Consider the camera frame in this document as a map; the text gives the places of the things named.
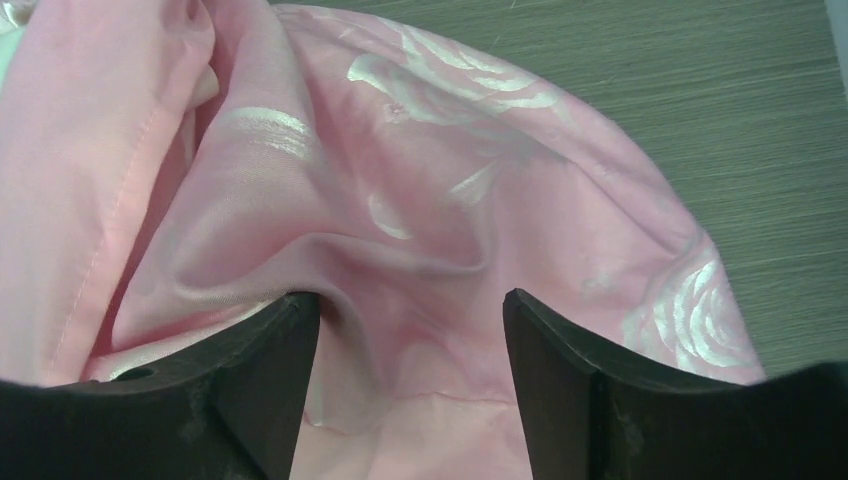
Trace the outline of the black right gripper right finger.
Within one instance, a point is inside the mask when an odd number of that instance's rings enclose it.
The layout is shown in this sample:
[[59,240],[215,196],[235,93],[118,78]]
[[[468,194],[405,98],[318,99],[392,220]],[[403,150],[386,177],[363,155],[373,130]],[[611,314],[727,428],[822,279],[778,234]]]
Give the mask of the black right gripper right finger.
[[537,479],[843,479],[847,365],[748,386],[653,361],[516,289],[503,320]]

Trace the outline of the pink floral pillowcase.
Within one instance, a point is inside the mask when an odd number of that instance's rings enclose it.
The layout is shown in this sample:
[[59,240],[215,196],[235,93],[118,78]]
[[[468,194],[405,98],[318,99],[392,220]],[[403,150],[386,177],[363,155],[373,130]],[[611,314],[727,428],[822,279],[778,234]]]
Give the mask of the pink floral pillowcase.
[[112,380],[325,298],[297,479],[527,479],[515,288],[661,363],[764,376],[714,244],[567,92],[362,13],[1,5],[1,375]]

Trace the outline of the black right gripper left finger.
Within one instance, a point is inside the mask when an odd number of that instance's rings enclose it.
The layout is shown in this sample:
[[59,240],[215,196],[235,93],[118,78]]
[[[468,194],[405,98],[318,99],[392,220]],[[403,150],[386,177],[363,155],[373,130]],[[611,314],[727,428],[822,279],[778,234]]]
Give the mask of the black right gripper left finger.
[[286,479],[319,299],[250,318],[110,381],[1,385],[5,479]]

